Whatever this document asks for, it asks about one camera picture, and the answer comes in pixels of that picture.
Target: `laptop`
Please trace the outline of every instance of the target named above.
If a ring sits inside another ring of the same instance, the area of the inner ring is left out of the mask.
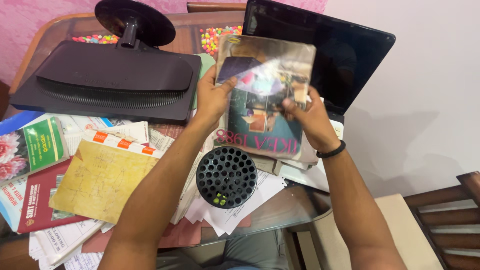
[[[330,122],[340,139],[343,138],[345,112],[396,39],[390,33],[270,0],[248,0],[242,35],[316,46],[310,84],[324,98]],[[324,175],[321,162],[309,170],[284,165],[280,174],[328,191],[326,178],[324,184],[318,184],[319,170]]]

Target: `yellow paper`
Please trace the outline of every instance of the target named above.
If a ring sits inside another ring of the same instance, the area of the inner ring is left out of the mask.
[[[116,224],[158,159],[82,140],[48,206]]]

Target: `beige cushion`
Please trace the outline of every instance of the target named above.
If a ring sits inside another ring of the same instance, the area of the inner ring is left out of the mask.
[[[403,197],[395,194],[377,198],[375,201],[388,223],[395,245],[407,268],[443,270]],[[321,245],[318,259],[322,270],[351,269],[348,249],[335,225],[333,213],[314,224]]]

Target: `laptop screen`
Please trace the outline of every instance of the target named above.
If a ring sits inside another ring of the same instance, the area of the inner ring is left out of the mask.
[[[242,35],[313,44],[310,84],[344,114],[395,42],[389,33],[269,0],[249,0]]]

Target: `person's lap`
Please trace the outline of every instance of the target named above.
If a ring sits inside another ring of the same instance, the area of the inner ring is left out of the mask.
[[[205,269],[227,270],[239,266],[251,266],[261,270],[288,270],[281,230],[228,240],[225,243],[223,263]],[[202,269],[179,250],[159,254],[156,268],[160,270]]]

